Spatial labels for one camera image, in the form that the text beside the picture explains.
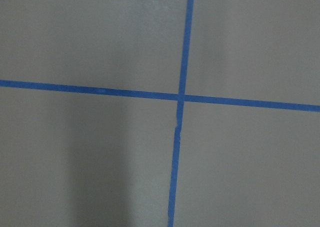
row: gray floor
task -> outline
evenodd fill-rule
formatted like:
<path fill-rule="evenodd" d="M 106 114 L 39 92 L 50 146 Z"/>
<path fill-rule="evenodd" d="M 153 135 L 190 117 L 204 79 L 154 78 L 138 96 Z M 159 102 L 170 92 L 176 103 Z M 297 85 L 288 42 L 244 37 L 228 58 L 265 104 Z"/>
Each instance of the gray floor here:
<path fill-rule="evenodd" d="M 187 0 L 0 0 L 0 79 L 177 93 Z M 188 95 L 320 105 L 320 0 L 194 0 Z M 175 101 L 0 87 L 0 226 L 166 227 Z M 320 224 L 320 115 L 185 103 L 176 227 Z"/>

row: vertical blue line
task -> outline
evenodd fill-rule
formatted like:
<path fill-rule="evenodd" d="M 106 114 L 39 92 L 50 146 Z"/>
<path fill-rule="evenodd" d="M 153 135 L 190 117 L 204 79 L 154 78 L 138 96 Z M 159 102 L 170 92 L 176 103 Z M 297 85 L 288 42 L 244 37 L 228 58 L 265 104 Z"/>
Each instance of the vertical blue line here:
<path fill-rule="evenodd" d="M 176 127 L 174 131 L 174 142 L 173 142 L 173 153 L 172 153 L 172 169 L 171 169 L 169 204 L 168 204 L 168 227 L 174 226 L 178 167 L 179 167 L 179 153 L 180 153 L 180 138 L 181 138 L 181 131 L 182 131 L 183 115 L 184 115 L 193 8 L 194 8 L 194 0 L 187 0 L 185 24 L 184 24 L 183 47 L 182 47 L 182 58 L 181 58 L 179 92 L 178 92 L 178 100 L 177 100 L 177 107 L 176 107 Z"/>

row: gray panel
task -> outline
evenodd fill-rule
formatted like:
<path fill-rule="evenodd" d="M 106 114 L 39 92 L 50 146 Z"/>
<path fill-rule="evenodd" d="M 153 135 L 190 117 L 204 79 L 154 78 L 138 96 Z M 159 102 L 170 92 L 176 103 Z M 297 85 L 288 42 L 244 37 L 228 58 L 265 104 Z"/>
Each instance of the gray panel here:
<path fill-rule="evenodd" d="M 320 115 L 186 103 L 176 227 L 315 227 Z"/>
<path fill-rule="evenodd" d="M 0 0 L 0 79 L 175 93 L 187 0 Z"/>
<path fill-rule="evenodd" d="M 0 226 L 167 226 L 174 101 L 0 90 Z"/>
<path fill-rule="evenodd" d="M 320 0 L 195 0 L 187 93 L 320 104 Z"/>

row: horizontal blue line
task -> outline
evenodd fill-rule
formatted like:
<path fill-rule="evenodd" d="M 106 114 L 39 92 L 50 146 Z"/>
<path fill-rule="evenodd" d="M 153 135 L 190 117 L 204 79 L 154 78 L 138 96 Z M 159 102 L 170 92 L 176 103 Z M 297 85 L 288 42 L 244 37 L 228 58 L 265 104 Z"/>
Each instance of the horizontal blue line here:
<path fill-rule="evenodd" d="M 284 102 L 272 102 L 272 101 L 262 101 L 262 100 L 238 99 L 238 98 L 208 97 L 208 96 L 198 96 L 198 95 L 186 95 L 184 101 L 208 103 L 208 104 L 231 105 L 231 106 L 249 106 L 249 107 L 283 109 L 283 110 L 294 110 L 294 111 L 320 112 L 319 105 L 301 104 L 301 103 L 284 103 Z"/>
<path fill-rule="evenodd" d="M 114 88 L 98 88 L 98 87 L 85 87 L 85 86 L 75 86 L 75 85 L 63 85 L 63 84 L 53 84 L 53 83 L 35 83 L 35 82 L 1 80 L 1 79 L 0 79 L 0 87 L 83 93 L 83 94 L 105 95 L 105 96 L 123 96 L 123 97 L 147 98 L 147 99 L 169 100 L 169 101 L 178 101 L 178 97 L 179 97 L 179 95 L 176 93 L 160 93 L 160 92 L 136 91 L 136 90 L 125 90 L 125 89 L 114 89 Z M 302 104 L 302 103 L 284 103 L 284 102 L 272 102 L 272 101 L 263 101 L 263 100 L 209 97 L 209 96 L 187 95 L 187 94 L 184 96 L 184 101 L 196 102 L 196 103 L 207 103 L 207 104 L 320 112 L 320 105 Z"/>
<path fill-rule="evenodd" d="M 170 101 L 178 100 L 178 95 L 175 93 L 160 93 L 160 92 L 135 91 L 135 90 L 125 90 L 125 89 L 114 89 L 114 88 L 85 87 L 85 86 L 63 85 L 63 84 L 53 84 L 53 83 L 35 83 L 35 82 L 1 80 L 1 79 L 0 79 L 0 87 L 83 93 L 83 94 L 105 95 L 105 96 L 124 96 L 124 97 L 147 98 L 147 99 L 156 99 L 156 100 L 170 100 Z"/>

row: blue line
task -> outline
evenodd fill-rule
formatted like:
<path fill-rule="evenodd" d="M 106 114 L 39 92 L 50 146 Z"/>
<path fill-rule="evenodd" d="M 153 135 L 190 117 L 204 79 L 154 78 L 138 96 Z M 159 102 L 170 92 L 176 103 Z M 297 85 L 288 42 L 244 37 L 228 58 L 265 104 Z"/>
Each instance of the blue line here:
<path fill-rule="evenodd" d="M 75 85 L 63 85 L 52 83 L 35 83 L 35 82 L 23 82 L 13 80 L 1 80 L 0 87 L 11 87 L 20 89 L 32 89 L 32 90 L 44 90 L 44 91 L 59 91 L 59 92 L 72 92 L 105 96 L 124 96 L 124 97 L 136 97 L 147 98 L 156 100 L 170 100 L 177 101 L 178 94 L 176 93 L 159 93 L 159 92 L 147 92 L 147 91 L 135 91 L 124 90 L 114 88 L 98 88 L 98 87 L 85 87 Z"/>
<path fill-rule="evenodd" d="M 180 154 L 180 139 L 181 139 L 182 122 L 183 122 L 183 115 L 184 115 L 193 8 L 194 8 L 194 0 L 187 0 L 182 58 L 181 58 L 179 92 L 178 92 L 178 100 L 177 100 L 177 107 L 176 107 L 176 127 L 174 131 L 174 142 L 173 142 L 173 153 L 172 153 L 172 169 L 171 169 L 169 203 L 168 203 L 168 227 L 174 226 L 179 154 Z"/>
<path fill-rule="evenodd" d="M 320 106 L 312 105 L 312 104 L 283 103 L 283 102 L 238 99 L 238 98 L 207 97 L 207 96 L 198 96 L 198 95 L 185 95 L 184 98 L 185 98 L 184 100 L 187 102 L 221 104 L 221 105 L 232 105 L 232 106 L 249 106 L 249 107 L 283 109 L 283 110 L 294 110 L 294 111 L 320 112 Z"/>

